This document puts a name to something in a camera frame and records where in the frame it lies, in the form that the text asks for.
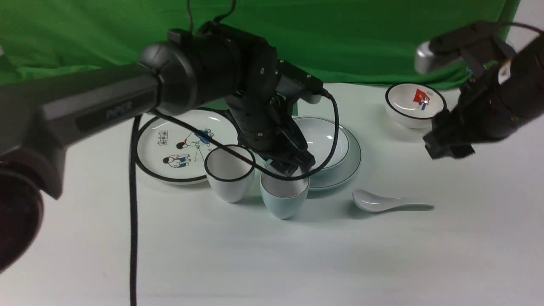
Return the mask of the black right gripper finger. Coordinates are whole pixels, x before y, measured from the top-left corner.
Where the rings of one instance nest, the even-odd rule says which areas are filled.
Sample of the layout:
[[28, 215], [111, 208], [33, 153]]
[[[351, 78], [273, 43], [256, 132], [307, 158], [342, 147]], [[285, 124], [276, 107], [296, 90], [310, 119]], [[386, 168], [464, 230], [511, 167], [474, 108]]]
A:
[[450, 125], [433, 125], [423, 136], [424, 147], [431, 159], [464, 159], [475, 153], [472, 145], [460, 141], [461, 135]]

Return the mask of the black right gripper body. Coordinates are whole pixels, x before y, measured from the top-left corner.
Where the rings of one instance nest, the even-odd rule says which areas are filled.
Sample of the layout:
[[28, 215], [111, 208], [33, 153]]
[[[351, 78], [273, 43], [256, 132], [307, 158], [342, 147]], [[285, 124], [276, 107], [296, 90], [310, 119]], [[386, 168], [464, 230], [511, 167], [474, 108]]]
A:
[[499, 142], [528, 123], [503, 97], [495, 65], [464, 90], [444, 125], [455, 126], [460, 141], [478, 145]]

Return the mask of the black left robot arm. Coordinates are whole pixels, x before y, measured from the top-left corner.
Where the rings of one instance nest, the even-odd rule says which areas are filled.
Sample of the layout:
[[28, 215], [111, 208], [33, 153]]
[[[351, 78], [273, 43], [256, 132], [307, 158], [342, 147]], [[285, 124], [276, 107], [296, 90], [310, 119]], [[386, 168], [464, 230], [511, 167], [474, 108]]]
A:
[[318, 103], [324, 83], [275, 47], [218, 21], [196, 34], [168, 31], [136, 63], [2, 85], [1, 270], [41, 227], [41, 192], [62, 195], [68, 147], [144, 113], [178, 116], [225, 99], [243, 141], [281, 173], [315, 158], [291, 119], [298, 99]]

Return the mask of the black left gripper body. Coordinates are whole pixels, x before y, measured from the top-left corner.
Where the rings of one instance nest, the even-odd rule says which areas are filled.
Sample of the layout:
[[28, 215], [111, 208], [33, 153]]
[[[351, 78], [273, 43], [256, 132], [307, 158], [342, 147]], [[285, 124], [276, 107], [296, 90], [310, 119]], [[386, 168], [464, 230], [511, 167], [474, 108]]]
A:
[[269, 69], [257, 66], [245, 87], [225, 100], [241, 141], [268, 159], [271, 149], [308, 149], [293, 107], [300, 99], [318, 103], [323, 90], [321, 79], [279, 59]]

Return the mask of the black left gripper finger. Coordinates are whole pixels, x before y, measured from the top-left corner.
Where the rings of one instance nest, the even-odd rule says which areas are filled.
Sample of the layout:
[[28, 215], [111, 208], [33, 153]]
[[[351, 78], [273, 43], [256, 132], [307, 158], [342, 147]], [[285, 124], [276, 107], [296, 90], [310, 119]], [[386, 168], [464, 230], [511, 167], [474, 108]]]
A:
[[304, 174], [315, 165], [314, 155], [308, 149], [271, 149], [268, 160], [274, 177], [291, 177], [297, 170]]

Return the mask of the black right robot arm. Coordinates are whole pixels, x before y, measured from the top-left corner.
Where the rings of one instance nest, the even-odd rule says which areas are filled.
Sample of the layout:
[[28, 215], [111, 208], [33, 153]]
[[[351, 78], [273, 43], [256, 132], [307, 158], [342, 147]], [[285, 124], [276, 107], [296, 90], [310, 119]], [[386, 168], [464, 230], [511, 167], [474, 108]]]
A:
[[432, 159], [462, 159], [473, 145], [500, 142], [543, 114], [543, 37], [522, 51], [509, 50], [494, 34], [482, 37], [443, 35], [429, 41], [429, 51], [441, 61], [426, 70], [464, 60], [473, 72], [452, 110], [440, 112], [424, 137]]

